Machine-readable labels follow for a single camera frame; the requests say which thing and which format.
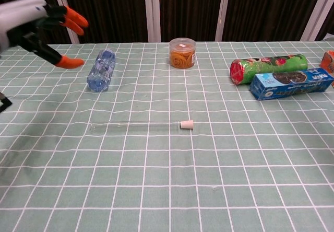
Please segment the blue cookie box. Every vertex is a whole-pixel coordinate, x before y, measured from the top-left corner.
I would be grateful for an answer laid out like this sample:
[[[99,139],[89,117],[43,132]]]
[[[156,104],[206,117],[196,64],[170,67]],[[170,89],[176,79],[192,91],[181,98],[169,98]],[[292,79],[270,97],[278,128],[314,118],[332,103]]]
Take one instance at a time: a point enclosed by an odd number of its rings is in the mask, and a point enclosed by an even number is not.
[[[285,98],[296,94],[324,92],[334,82],[323,68],[256,74],[249,86],[256,100]]]

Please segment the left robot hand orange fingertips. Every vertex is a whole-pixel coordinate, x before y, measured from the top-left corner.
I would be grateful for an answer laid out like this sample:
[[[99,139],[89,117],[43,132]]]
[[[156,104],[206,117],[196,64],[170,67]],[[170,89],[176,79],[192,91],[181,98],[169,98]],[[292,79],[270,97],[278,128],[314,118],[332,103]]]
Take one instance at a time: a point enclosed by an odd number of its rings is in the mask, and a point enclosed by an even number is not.
[[[58,25],[81,36],[88,22],[75,10],[67,6],[51,6],[45,0],[16,0],[0,4],[0,54],[20,46],[60,68],[82,66],[82,59],[61,55],[39,39],[39,29],[51,29]]]

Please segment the green checked tablecloth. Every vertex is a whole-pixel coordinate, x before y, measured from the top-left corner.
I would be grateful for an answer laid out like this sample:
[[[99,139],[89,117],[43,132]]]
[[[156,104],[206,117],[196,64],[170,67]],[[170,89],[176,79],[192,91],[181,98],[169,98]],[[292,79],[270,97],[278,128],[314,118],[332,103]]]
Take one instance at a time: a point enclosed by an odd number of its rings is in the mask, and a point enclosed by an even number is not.
[[[166,43],[57,45],[63,70],[14,48],[0,56],[0,232],[334,232],[334,89],[257,101],[236,58],[334,42],[200,42],[195,66]],[[87,77],[115,54],[108,90]],[[193,120],[194,128],[96,133],[91,123]]]

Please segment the orange carton box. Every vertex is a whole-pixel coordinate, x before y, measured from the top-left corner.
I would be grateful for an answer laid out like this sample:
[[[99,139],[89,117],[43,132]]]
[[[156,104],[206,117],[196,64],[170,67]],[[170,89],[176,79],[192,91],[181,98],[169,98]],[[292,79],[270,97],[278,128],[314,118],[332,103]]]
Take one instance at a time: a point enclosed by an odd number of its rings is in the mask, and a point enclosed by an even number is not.
[[[334,78],[334,51],[327,51],[324,53],[320,67]]]

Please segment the transparent glass test tube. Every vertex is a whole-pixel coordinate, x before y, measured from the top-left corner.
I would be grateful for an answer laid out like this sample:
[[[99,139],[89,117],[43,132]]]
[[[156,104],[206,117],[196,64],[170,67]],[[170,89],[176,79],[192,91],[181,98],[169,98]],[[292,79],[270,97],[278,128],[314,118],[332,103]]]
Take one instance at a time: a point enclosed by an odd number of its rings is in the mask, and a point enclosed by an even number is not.
[[[91,123],[89,131],[96,133],[105,132],[120,132],[130,129],[136,130],[169,130],[169,129],[180,129],[180,122],[171,121],[119,121],[119,122],[96,122]]]

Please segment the green chips can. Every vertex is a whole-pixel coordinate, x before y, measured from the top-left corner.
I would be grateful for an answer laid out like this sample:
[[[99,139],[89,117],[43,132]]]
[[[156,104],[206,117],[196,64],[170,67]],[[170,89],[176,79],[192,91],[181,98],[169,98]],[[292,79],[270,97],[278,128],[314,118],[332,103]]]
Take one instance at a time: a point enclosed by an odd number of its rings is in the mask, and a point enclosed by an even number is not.
[[[230,78],[236,85],[249,84],[256,74],[292,72],[307,69],[307,65],[302,54],[237,59],[231,63]]]

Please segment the clear jar with orange contents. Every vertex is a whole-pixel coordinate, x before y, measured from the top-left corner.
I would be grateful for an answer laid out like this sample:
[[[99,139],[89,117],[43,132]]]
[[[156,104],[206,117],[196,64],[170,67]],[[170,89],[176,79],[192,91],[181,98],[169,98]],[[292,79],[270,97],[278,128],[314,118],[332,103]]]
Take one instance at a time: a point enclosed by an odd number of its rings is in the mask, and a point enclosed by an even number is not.
[[[195,64],[196,42],[190,38],[175,38],[169,42],[170,65],[178,69],[191,68]]]

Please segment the clear plastic water bottle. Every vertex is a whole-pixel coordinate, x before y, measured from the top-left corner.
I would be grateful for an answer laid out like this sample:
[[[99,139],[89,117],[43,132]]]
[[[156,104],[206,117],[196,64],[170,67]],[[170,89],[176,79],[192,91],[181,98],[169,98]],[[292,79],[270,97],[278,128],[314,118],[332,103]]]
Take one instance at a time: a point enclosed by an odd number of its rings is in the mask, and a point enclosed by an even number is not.
[[[87,77],[88,88],[94,92],[108,90],[114,67],[114,52],[110,49],[101,50]]]

